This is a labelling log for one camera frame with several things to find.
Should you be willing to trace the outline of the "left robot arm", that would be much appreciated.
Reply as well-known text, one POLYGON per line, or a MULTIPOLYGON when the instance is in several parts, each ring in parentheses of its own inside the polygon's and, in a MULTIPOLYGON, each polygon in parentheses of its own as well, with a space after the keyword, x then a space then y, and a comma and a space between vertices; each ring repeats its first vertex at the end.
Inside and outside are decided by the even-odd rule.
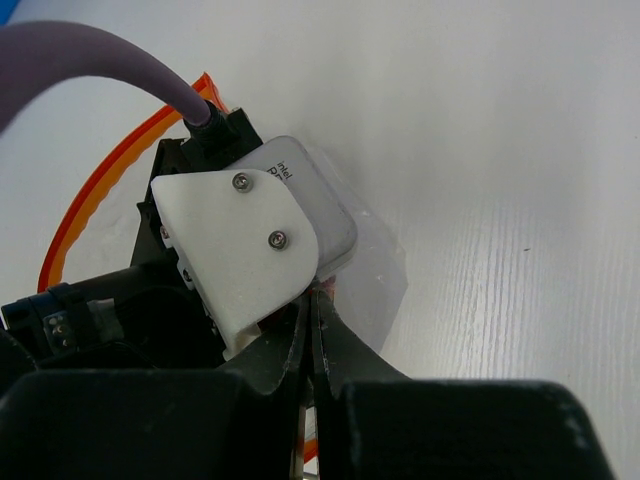
POLYGON ((43 369, 195 369, 224 361, 223 341, 186 267, 167 246, 154 197, 138 203, 129 267, 59 283, 2 306, 1 389, 43 369))

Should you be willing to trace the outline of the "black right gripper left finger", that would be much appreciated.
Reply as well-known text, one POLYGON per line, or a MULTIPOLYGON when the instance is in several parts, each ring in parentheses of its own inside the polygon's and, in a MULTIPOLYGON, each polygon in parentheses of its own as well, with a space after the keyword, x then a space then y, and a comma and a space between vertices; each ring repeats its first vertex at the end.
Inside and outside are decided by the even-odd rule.
POLYGON ((1 399, 5 479, 298 479, 310 298, 216 369, 47 370, 1 399))

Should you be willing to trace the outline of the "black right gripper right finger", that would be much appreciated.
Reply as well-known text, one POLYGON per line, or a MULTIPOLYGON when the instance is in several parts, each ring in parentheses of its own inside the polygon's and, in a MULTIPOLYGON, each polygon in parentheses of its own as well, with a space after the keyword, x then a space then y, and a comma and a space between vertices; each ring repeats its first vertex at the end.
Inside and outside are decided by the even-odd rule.
POLYGON ((610 479, 590 419, 539 380, 414 380, 310 298, 319 474, 324 479, 610 479))

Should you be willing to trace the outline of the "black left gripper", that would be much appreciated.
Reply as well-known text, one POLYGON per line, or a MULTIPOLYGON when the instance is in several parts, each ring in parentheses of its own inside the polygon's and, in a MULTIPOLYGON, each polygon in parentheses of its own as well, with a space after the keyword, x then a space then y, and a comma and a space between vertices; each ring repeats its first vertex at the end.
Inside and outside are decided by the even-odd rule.
MULTIPOLYGON (((150 178, 223 170, 262 145, 261 138, 243 109, 227 114, 226 126, 229 130, 227 136, 207 146, 193 138, 160 140, 150 178)), ((144 200, 137 207, 140 226, 127 274, 142 280, 178 277, 177 255, 165 252, 161 235, 162 221, 150 190, 146 191, 144 200)))

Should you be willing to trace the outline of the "clear zip top bag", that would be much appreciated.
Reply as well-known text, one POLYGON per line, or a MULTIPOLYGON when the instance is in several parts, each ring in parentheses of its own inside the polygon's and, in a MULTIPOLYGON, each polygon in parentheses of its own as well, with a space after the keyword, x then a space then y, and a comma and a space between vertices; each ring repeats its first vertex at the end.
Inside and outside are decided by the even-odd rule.
MULTIPOLYGON (((226 120, 226 115, 231 113, 231 111, 228 111, 223 105, 223 103, 221 102, 218 96, 218 91, 208 76, 202 76, 196 81, 195 90, 204 100, 206 100, 209 103, 209 105, 215 112, 220 113, 223 116, 223 118, 226 120)), ((85 185, 82 187, 82 189, 79 191, 76 198, 73 200, 71 206, 69 207, 67 213, 65 214, 52 240, 52 243, 47 252, 45 261, 43 263, 43 266, 40 272, 40 277, 38 281, 38 293, 43 292, 48 287, 57 285, 59 283, 63 283, 61 280, 61 274, 64 268, 67 252, 76 242, 76 240, 79 238, 82 231, 85 229, 90 217, 96 211, 99 204, 106 198, 109 191, 119 182, 124 172, 134 162, 138 160, 140 155, 145 150, 147 150, 151 146, 157 147, 160 140, 166 139, 164 136, 165 131, 171 126, 173 126, 178 121, 178 118, 179 118, 178 112, 174 108, 168 107, 168 106, 162 108, 155 115, 153 115, 151 118, 145 121, 141 126, 139 126, 136 130, 130 133, 104 159, 104 161, 99 165, 99 167, 94 171, 94 173, 86 181, 85 185)), ((330 182, 330 185, 335 189, 336 193, 338 194, 337 189, 332 185, 331 182, 330 182)), ((341 198, 340 200, 343 202, 344 206, 348 210, 344 201, 341 198)), ((257 325, 259 329, 259 335, 251 343, 257 340, 265 332, 270 330, 273 326, 277 325, 280 322, 286 308, 301 296, 308 295, 309 298, 311 298, 311 295, 315 290, 321 289, 325 291, 328 294, 329 298, 332 300, 331 294, 324 287, 324 282, 329 278, 325 280, 318 280, 318 279, 313 280, 312 283, 306 288, 306 290, 301 295, 299 295, 293 301, 289 302, 279 310, 275 311, 274 313, 272 313, 271 315, 267 316, 265 319, 260 321, 257 325)), ((230 359, 227 359, 224 356, 224 352, 225 352, 224 342, 223 342, 223 346, 224 346, 224 349, 222 351, 222 355, 223 355, 224 361, 218 367, 226 364, 228 361, 236 357, 238 354, 240 354, 242 351, 244 351, 248 347, 246 346, 237 355, 233 356, 230 359)), ((308 326, 307 326, 307 346, 306 346, 305 361, 306 361, 306 383, 305 383, 305 390, 303 394, 303 402, 304 402, 304 407, 306 409, 306 406, 308 403, 313 403, 315 405, 314 380, 313 380, 314 367, 313 367, 312 348, 311 348, 311 336, 309 332, 309 316, 308 316, 308 326)), ((43 369, 41 371, 127 370, 127 369, 200 370, 200 369, 216 369, 216 368, 43 369)))

